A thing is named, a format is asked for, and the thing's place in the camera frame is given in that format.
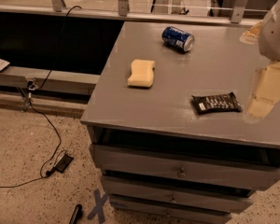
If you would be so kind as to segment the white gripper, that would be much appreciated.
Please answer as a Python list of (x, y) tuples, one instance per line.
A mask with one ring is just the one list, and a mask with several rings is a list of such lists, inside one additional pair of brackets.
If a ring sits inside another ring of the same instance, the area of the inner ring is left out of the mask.
[(262, 72), (253, 92), (247, 113), (255, 118), (265, 118), (280, 101), (280, 0), (273, 5), (262, 21), (242, 33), (245, 44), (259, 42), (259, 53), (272, 61)]

